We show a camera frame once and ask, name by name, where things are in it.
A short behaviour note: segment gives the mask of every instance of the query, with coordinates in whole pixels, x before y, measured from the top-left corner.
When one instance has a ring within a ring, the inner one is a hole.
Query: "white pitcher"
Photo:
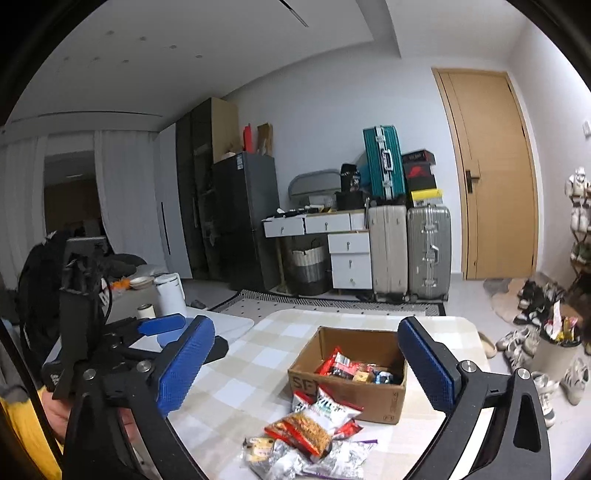
[[[158,292],[158,309],[161,316],[180,313],[187,316],[187,305],[181,277],[178,273],[167,273],[154,279]]]

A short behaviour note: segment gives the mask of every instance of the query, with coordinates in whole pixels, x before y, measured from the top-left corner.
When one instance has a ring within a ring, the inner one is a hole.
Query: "drawer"
[[[334,288],[373,288],[369,254],[336,254],[330,259]]]
[[[348,213],[306,217],[306,233],[350,232],[351,217]]]
[[[332,254],[368,254],[369,232],[329,235],[329,252]]]
[[[351,230],[365,229],[365,213],[351,213]]]
[[[263,226],[267,238],[273,236],[304,235],[303,217],[275,218],[270,222],[263,222]]]

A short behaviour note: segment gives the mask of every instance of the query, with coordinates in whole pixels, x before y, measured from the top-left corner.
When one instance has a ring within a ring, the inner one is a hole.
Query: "blue gripper pad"
[[[400,322],[398,346],[431,406],[437,411],[451,413],[462,387],[457,359],[445,345],[435,342],[414,317]]]
[[[150,336],[179,330],[185,326],[185,320],[185,317],[180,313],[144,320],[138,327],[138,332],[143,333],[145,336]]]
[[[215,327],[210,318],[197,316],[181,337],[169,343],[157,361],[167,362],[159,365],[154,373],[158,381],[157,405],[163,417],[178,410],[203,362],[212,349],[216,336]]]

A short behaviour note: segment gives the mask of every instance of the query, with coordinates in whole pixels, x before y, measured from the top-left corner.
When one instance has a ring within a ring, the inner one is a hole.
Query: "ceiling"
[[[76,152],[45,157],[45,186],[95,178],[94,152]]]
[[[109,0],[41,66],[7,129],[107,111],[159,130],[209,96],[374,39],[402,57],[505,60],[526,22],[505,0],[287,1],[308,28],[279,0]]]

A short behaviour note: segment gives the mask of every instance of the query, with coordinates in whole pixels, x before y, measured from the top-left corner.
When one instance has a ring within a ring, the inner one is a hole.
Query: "teal suitcase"
[[[372,193],[386,200],[406,194],[402,155],[396,129],[378,125],[363,130]]]

